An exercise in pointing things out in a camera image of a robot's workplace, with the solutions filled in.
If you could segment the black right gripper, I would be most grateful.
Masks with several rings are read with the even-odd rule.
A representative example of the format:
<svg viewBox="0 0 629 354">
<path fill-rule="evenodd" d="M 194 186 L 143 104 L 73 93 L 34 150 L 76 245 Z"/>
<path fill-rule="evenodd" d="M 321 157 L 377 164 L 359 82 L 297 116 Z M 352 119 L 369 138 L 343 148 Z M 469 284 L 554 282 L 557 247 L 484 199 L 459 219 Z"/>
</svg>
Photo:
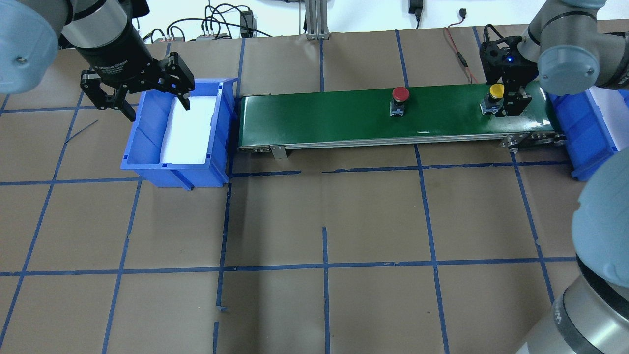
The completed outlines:
<svg viewBox="0 0 629 354">
<path fill-rule="evenodd" d="M 486 84 L 495 84 L 495 92 L 502 94 L 501 106 L 495 113 L 497 117 L 521 115 L 533 99 L 525 88 L 539 72 L 537 64 L 526 59 L 517 49 L 521 41 L 521 36 L 492 41 L 485 35 L 479 48 Z"/>
</svg>

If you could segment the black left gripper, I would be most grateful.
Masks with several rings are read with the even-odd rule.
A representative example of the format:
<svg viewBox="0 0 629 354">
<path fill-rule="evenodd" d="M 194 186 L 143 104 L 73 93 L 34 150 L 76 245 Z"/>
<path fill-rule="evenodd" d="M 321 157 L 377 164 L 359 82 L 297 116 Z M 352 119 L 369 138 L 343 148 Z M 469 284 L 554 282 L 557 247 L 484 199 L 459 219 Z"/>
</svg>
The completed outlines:
<svg viewBox="0 0 629 354">
<path fill-rule="evenodd" d="M 97 109 L 120 111 L 135 122 L 136 112 L 126 96 L 151 89 L 175 95 L 186 111 L 191 109 L 195 77 L 183 58 L 177 52 L 162 60 L 153 58 L 132 23 L 126 23 L 109 43 L 96 47 L 75 43 L 74 47 L 91 67 L 81 72 L 80 87 Z M 107 94 L 102 84 L 114 88 L 113 94 Z"/>
</svg>

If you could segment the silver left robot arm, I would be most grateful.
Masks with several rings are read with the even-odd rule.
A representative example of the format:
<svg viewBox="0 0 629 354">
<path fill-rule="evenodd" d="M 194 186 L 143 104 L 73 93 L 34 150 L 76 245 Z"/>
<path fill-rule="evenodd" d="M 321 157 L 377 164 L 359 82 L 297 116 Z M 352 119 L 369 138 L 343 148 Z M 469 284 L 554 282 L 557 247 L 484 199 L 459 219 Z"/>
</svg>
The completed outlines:
<svg viewBox="0 0 629 354">
<path fill-rule="evenodd" d="M 180 55 L 159 60 L 148 51 L 133 20 L 150 13 L 145 0 L 3 0 L 0 3 L 0 91 L 33 90 L 58 52 L 60 38 L 89 65 L 80 87 L 99 110 L 135 121 L 128 94 L 147 90 L 174 95 L 185 110 L 195 77 Z"/>
</svg>

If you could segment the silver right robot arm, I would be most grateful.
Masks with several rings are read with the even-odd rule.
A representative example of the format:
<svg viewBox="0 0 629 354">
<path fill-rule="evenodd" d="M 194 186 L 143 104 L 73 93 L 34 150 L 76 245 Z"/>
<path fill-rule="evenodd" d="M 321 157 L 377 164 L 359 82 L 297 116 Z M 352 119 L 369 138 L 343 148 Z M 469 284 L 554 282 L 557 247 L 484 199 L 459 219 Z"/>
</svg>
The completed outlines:
<svg viewBox="0 0 629 354">
<path fill-rule="evenodd" d="M 572 217 L 578 277 L 527 333 L 517 354 L 626 354 L 628 150 L 620 149 L 588 89 L 628 88 L 628 33 L 600 33 L 604 0 L 548 0 L 520 36 L 484 28 L 479 56 L 490 86 L 480 107 L 523 113 L 538 79 L 568 139 L 573 177 L 585 181 Z"/>
</svg>

